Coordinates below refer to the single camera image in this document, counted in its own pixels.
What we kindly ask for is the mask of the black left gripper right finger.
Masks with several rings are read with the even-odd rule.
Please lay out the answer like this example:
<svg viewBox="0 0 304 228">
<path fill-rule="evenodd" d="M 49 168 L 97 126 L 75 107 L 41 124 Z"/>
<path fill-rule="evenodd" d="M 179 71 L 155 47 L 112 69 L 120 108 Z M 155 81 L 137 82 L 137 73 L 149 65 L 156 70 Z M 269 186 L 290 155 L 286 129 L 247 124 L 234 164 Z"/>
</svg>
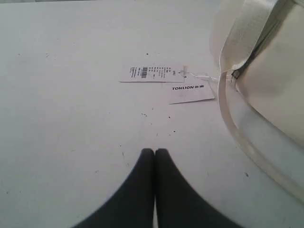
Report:
<svg viewBox="0 0 304 228">
<path fill-rule="evenodd" d="M 238 228 L 208 204 L 185 180 L 169 152 L 155 152 L 155 196 L 160 228 Z"/>
</svg>

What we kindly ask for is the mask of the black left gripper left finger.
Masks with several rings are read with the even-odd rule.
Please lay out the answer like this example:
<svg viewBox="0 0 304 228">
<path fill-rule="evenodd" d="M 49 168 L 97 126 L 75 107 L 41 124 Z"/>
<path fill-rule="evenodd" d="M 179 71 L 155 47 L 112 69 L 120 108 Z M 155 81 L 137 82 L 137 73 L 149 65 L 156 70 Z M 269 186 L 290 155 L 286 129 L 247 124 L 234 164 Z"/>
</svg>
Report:
<svg viewBox="0 0 304 228">
<path fill-rule="evenodd" d="M 120 188 L 75 227 L 152 228 L 154 197 L 154 152 L 145 148 Z"/>
</svg>

